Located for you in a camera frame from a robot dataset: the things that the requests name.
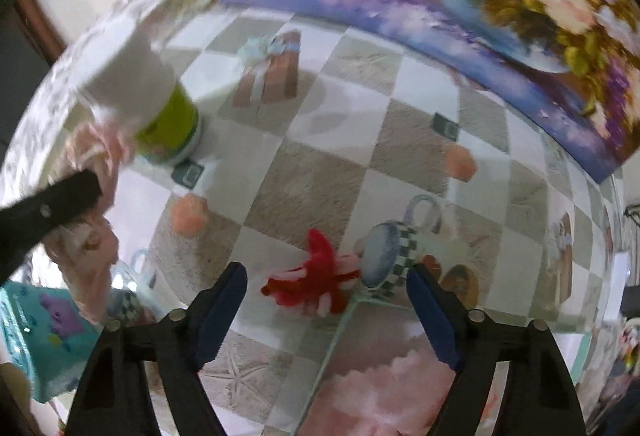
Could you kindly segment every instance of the plastic packaging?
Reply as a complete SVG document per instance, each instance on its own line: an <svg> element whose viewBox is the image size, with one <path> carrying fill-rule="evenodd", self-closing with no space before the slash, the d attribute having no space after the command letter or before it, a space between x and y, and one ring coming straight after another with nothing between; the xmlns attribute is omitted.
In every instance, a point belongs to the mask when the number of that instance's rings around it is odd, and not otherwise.
<svg viewBox="0 0 640 436"><path fill-rule="evenodd" d="M130 129L138 152L152 163L176 164L200 139L198 109L128 16L88 40L70 83L98 122Z"/></svg>

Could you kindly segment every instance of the white object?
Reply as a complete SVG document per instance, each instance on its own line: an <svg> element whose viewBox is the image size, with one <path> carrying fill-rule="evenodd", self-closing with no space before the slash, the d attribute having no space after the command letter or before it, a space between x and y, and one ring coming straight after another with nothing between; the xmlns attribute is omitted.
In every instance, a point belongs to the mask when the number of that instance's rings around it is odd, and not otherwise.
<svg viewBox="0 0 640 436"><path fill-rule="evenodd" d="M69 83L98 122L114 120L137 131L162 111L176 77L151 49L134 19L123 15L88 39Z"/></svg>
<svg viewBox="0 0 640 436"><path fill-rule="evenodd" d="M625 291L626 275L629 272L630 264L631 259L628 252L619 252L613 258L609 300L607 301L607 307L605 308L602 319L602 322L605 324L618 322L620 318L622 294Z"/></svg>

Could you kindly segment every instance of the brown gift box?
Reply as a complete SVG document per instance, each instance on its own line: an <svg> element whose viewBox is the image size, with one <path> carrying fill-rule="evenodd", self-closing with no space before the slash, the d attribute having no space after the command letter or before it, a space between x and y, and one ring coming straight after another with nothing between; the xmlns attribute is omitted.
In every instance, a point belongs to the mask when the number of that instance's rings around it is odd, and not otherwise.
<svg viewBox="0 0 640 436"><path fill-rule="evenodd" d="M270 57L269 67L264 74L264 87L260 95L261 104L273 104L298 95L298 60L300 58L300 32L292 30L279 35L285 46L297 45L293 51L284 51ZM234 95L234 106L246 108L252 104L251 95L255 82L255 69L248 68L240 79Z"/></svg>

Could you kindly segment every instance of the red plush toy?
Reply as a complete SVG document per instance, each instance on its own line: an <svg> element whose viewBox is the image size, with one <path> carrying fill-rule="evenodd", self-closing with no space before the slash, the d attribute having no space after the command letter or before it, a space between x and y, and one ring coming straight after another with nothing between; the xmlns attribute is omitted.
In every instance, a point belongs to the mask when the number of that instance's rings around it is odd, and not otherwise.
<svg viewBox="0 0 640 436"><path fill-rule="evenodd" d="M344 291L360 277L358 256L335 257L327 238L315 228L309 230L308 246L308 261L272 275L260 291L280 306L302 305L306 315L342 313L348 302Z"/></svg>

